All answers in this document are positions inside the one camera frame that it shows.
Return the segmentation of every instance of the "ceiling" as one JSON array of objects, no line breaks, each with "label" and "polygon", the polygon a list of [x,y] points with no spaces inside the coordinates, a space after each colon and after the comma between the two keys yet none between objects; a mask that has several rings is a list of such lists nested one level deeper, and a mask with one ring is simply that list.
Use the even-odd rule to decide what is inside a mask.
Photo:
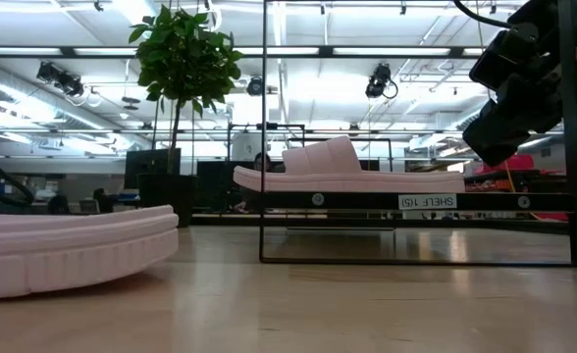
[{"label": "ceiling", "polygon": [[[120,2],[100,1],[104,11],[97,12],[93,1],[0,1],[0,46],[127,46],[131,32],[130,8],[138,6],[138,12],[143,11],[142,4],[154,9],[169,4],[169,1],[126,0],[127,5],[121,7]],[[505,20],[522,3],[498,0],[498,10],[491,15],[490,1],[480,1],[479,5],[484,16]],[[475,10],[475,4],[470,1],[468,6]],[[194,12],[197,2],[172,1],[174,9],[178,5]],[[236,46],[262,45],[263,5],[260,0],[216,0],[213,7],[221,13],[219,31],[232,32]],[[496,27],[479,25],[467,18],[447,1],[409,1],[405,15],[400,14],[400,2],[394,1],[271,4],[269,10],[267,41],[270,45],[474,47],[487,45],[498,32]],[[81,76],[87,90],[93,89],[101,98],[84,96],[73,100],[74,106],[69,106],[70,103],[57,89],[42,85],[35,77],[44,61]],[[379,63],[389,64],[396,73],[394,80],[399,94],[394,100],[369,100],[365,97],[368,76]],[[145,101],[144,88],[135,84],[138,62],[130,60],[127,78],[126,64],[126,60],[119,59],[6,58],[0,59],[0,81],[26,94],[31,93],[30,97],[55,109],[72,112],[64,115],[64,123],[54,123],[53,126],[138,129],[143,124],[153,124],[156,105]],[[347,129],[350,123],[359,124],[364,129],[455,129],[455,123],[460,123],[470,110],[480,107],[490,94],[467,76],[473,64],[474,61],[470,60],[443,59],[282,59],[280,63],[277,59],[270,59],[267,82],[279,87],[282,75],[287,114],[281,114],[278,95],[270,95],[269,119],[317,129]],[[261,59],[242,59],[238,65],[243,73],[237,83],[239,87],[245,86],[252,76],[262,74]],[[205,112],[203,119],[197,120],[196,128],[225,129],[231,117],[235,123],[260,122],[260,98],[248,97],[242,91],[241,88],[230,94],[227,97],[230,107],[218,115]],[[121,100],[123,96],[140,99],[138,110],[125,110],[123,106],[126,103]],[[169,128],[171,111],[169,104],[164,113],[158,110],[158,128]],[[121,113],[129,114],[129,117],[122,119]],[[188,120],[190,108],[184,108],[183,114]],[[32,122],[27,122],[25,127],[31,125]],[[183,122],[183,128],[190,127],[190,122]],[[409,133],[392,138],[410,141],[413,136]],[[220,133],[197,136],[217,141],[225,137]],[[189,134],[180,136],[180,139],[190,138]],[[147,140],[140,137],[131,144],[120,146],[119,152],[130,148],[134,142],[139,148],[147,146]],[[438,142],[437,147],[441,149],[458,143],[456,139],[435,143]]]}]

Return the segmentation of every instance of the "light wood floor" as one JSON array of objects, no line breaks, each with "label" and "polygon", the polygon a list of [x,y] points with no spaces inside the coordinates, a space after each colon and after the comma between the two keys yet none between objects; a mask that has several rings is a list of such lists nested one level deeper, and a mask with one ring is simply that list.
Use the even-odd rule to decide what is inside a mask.
[{"label": "light wood floor", "polygon": [[[270,231],[268,255],[567,259],[495,230]],[[0,353],[577,352],[577,270],[260,265],[258,229],[194,227],[169,262],[0,300]]]}]

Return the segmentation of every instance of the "ductwork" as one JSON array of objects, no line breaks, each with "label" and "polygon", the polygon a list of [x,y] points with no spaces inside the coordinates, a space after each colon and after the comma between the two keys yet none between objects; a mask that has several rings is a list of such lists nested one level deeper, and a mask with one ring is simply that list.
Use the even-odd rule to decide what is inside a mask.
[{"label": "ductwork", "polygon": [[[76,107],[71,103],[67,102],[65,99],[49,93],[41,87],[37,87],[21,78],[12,76],[5,71],[0,69],[0,88],[9,87],[13,90],[26,94],[29,97],[37,99],[37,101],[43,103],[43,107],[63,113],[67,118],[80,122],[86,126],[90,126],[95,129],[116,129],[122,128],[107,119],[98,117],[81,107]],[[150,141],[135,135],[125,135],[119,138],[127,139],[131,143],[135,143],[142,147],[143,149],[150,149]]]}]

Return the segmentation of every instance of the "red object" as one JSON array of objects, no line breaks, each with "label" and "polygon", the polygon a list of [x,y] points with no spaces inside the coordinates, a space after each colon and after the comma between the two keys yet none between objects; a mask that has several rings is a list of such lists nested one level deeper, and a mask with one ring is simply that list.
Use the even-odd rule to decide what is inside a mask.
[{"label": "red object", "polygon": [[515,155],[495,167],[483,164],[483,167],[474,170],[474,175],[506,171],[506,166],[508,166],[510,171],[530,171],[535,169],[531,155]]}]

